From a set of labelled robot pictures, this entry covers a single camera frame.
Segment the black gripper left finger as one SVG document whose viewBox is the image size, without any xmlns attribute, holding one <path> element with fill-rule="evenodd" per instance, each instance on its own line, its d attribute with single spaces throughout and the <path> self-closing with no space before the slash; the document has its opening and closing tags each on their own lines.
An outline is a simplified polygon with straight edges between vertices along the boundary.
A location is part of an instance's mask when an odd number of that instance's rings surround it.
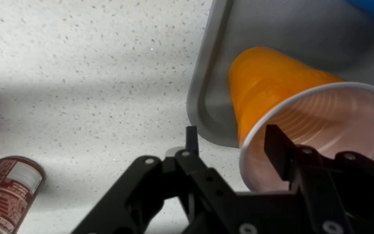
<svg viewBox="0 0 374 234">
<path fill-rule="evenodd" d="M 233 192 L 198 158 L 197 131 L 185 128 L 185 145 L 159 160 L 137 158 L 71 234 L 144 234 L 167 199 L 176 198 L 188 224 L 181 234 L 236 234 L 223 206 Z"/>
</svg>

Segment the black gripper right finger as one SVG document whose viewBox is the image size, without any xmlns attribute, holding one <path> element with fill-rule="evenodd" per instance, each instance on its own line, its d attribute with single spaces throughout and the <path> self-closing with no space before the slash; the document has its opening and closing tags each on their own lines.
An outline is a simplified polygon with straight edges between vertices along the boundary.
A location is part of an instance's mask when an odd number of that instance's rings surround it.
<svg viewBox="0 0 374 234">
<path fill-rule="evenodd" d="M 374 234 L 374 160 L 354 151 L 328 159 L 276 125 L 266 127 L 263 151 L 302 199 L 314 234 Z"/>
</svg>

